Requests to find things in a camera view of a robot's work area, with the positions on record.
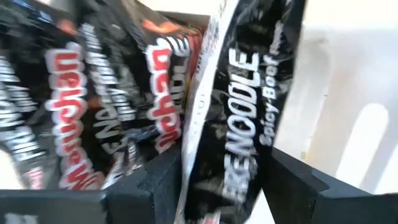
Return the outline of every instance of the plastic wrapper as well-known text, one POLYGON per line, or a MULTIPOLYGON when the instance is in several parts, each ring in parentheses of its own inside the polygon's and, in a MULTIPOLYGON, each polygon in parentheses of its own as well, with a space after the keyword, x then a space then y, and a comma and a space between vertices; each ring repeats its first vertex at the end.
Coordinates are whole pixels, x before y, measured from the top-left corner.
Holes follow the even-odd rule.
MULTIPOLYGON (((109 178, 120 175, 109 172, 124 160, 130 142, 121 133, 114 107, 101 100, 75 15, 37 1, 2 1, 0 10, 0 48, 8 72, 2 83, 23 130, 31 130, 36 151, 43 152, 40 159, 21 162, 22 149, 2 139, 20 178, 29 167, 40 170, 35 176, 41 181, 24 188, 100 189, 106 176, 114 182, 109 178)), ((19 126, 12 128, 4 131, 24 133, 19 126)))
POLYGON ((293 74, 304 0, 223 1, 205 33, 183 136, 176 223, 244 223, 293 74))
POLYGON ((149 160, 181 136, 186 89, 202 34, 135 0, 80 4, 86 10, 81 20, 87 52, 95 57, 89 64, 109 66, 100 74, 110 103, 123 133, 138 143, 140 155, 149 160), (120 91, 113 90, 109 77, 116 77, 112 82, 120 84, 120 91))
POLYGON ((0 2, 1 90, 13 108, 0 131, 16 133, 0 142, 24 189, 107 188, 181 135, 199 30, 135 1, 67 4, 0 2))

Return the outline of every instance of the black plastic packaging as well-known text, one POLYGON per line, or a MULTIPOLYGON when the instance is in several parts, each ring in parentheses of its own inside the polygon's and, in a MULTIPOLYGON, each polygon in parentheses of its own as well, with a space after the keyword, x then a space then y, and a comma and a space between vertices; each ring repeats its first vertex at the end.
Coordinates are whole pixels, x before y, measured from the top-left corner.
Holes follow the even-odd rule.
POLYGON ((171 224, 180 144, 105 190, 0 190, 0 224, 171 224))
POLYGON ((276 224, 398 222, 398 194, 369 194, 278 149, 259 175, 276 224))
POLYGON ((304 0, 224 1, 192 81, 177 223, 244 223, 289 93, 304 0))
POLYGON ((80 16, 87 51, 107 58, 120 86, 110 91, 113 87, 105 84, 122 131, 151 159, 181 136, 201 32, 135 0, 86 0, 80 5, 88 12, 80 16), (118 93, 123 97, 113 97, 118 93))
MULTIPOLYGON (((88 75, 76 16, 37 1, 7 0, 0 10, 2 56, 19 80, 18 86, 4 84, 23 124, 47 151, 42 160, 47 164, 55 157, 35 174, 42 177, 40 187, 24 188, 100 189, 128 144, 114 108, 100 104, 88 75), (16 89, 23 99, 13 100, 16 89)), ((35 163, 16 166, 26 169, 35 163)))

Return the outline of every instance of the red logo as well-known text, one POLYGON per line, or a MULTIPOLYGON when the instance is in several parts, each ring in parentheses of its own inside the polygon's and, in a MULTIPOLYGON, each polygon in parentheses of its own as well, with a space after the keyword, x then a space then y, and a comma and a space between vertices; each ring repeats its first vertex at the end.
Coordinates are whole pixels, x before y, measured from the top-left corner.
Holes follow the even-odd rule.
POLYGON ((158 45, 149 45, 146 50, 150 87, 155 95, 154 107, 147 113, 156 122, 160 136, 156 139, 156 149, 163 152, 181 136, 180 116, 174 107, 169 90, 169 66, 172 49, 165 39, 157 39, 158 45))
POLYGON ((62 158, 61 189, 98 189, 103 174, 92 169, 92 163, 81 148, 80 134, 83 125, 80 118, 87 107, 82 96, 86 95, 86 77, 81 71, 81 46, 69 42, 65 49, 51 49, 46 55, 47 69, 51 73, 49 83, 52 97, 45 104, 53 111, 53 134, 57 154, 62 158))
POLYGON ((179 26, 170 21, 162 22, 161 24, 156 25, 147 19, 144 19, 142 26, 144 26, 147 30, 151 30, 159 34, 169 34, 180 29, 179 26))

